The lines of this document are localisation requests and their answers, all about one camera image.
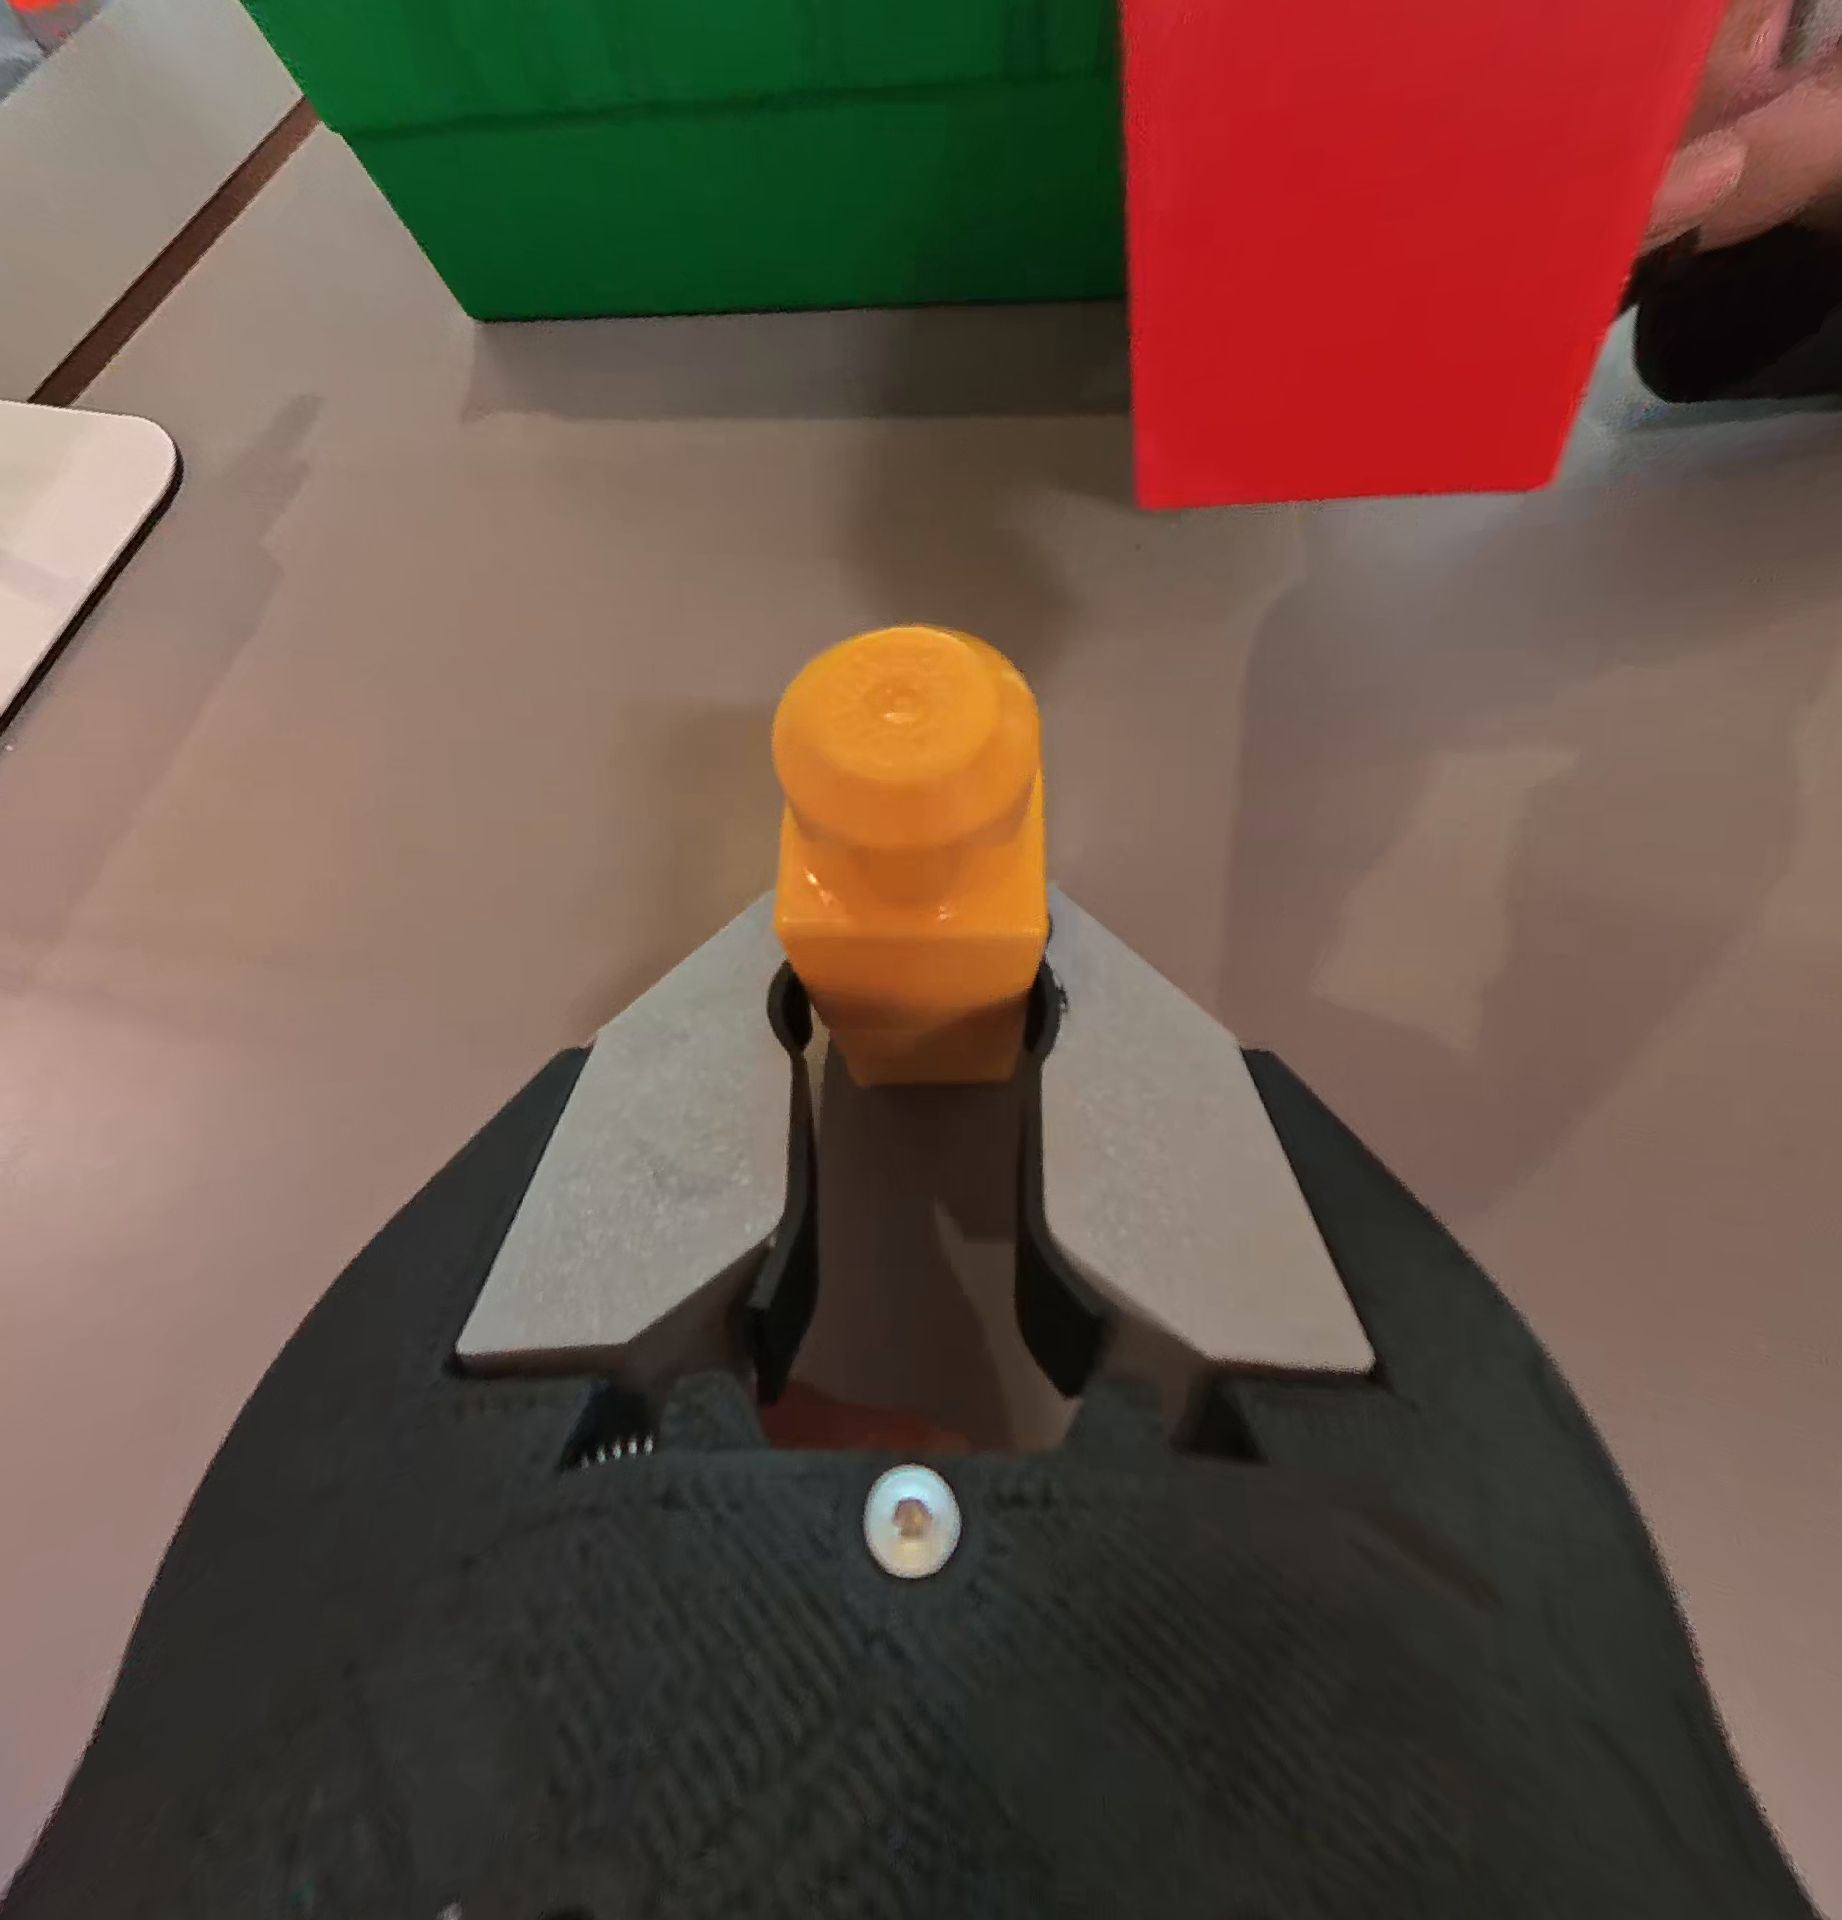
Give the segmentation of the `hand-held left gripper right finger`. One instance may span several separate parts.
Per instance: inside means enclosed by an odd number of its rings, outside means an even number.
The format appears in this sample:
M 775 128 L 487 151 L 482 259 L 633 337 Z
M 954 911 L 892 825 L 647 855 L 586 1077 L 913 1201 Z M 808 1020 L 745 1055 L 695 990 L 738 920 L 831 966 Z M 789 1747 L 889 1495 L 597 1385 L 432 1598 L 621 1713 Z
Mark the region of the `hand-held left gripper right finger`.
M 1059 888 L 1014 1188 L 1014 1324 L 1054 1393 L 1377 1374 L 1238 1035 Z

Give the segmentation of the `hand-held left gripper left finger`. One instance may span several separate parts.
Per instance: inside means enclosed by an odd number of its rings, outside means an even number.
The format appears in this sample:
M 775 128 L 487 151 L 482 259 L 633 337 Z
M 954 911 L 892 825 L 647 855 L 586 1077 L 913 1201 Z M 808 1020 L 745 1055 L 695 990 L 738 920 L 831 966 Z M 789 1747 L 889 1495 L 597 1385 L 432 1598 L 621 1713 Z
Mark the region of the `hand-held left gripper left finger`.
M 608 1020 L 454 1338 L 460 1374 L 775 1402 L 817 1316 L 808 990 L 747 900 Z

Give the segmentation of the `red mega block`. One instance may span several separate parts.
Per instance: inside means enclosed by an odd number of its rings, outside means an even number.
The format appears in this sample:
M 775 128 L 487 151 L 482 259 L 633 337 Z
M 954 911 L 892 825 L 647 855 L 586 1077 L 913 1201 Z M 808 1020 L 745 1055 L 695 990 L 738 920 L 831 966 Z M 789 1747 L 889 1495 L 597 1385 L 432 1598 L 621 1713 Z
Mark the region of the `red mega block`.
M 1549 486 L 1721 4 L 1117 19 L 1137 507 Z

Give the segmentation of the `person's right hand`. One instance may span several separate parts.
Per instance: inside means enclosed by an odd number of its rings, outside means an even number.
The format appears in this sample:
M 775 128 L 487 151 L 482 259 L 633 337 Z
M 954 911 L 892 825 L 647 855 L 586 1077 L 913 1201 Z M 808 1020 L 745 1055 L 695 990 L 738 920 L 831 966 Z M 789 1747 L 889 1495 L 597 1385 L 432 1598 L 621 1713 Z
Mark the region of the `person's right hand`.
M 1782 58 L 1788 0 L 1728 0 L 1653 197 L 1644 243 L 1728 250 L 1776 225 L 1842 233 L 1842 41 Z

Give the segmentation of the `wooden document stand white base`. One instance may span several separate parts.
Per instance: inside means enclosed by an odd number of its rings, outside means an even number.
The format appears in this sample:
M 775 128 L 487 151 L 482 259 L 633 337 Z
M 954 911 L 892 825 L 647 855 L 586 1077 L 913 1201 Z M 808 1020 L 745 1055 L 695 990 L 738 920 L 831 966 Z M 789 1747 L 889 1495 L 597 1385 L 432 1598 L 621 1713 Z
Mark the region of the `wooden document stand white base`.
M 176 498 L 160 419 L 0 402 L 0 731 Z

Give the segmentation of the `green plastic bin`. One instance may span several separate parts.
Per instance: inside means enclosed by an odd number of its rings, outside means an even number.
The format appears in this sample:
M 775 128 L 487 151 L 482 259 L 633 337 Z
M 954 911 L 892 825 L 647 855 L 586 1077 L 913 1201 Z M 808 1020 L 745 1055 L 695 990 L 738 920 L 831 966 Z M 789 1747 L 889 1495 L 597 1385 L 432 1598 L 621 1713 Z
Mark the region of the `green plastic bin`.
M 1125 296 L 1108 0 L 253 0 L 476 321 Z

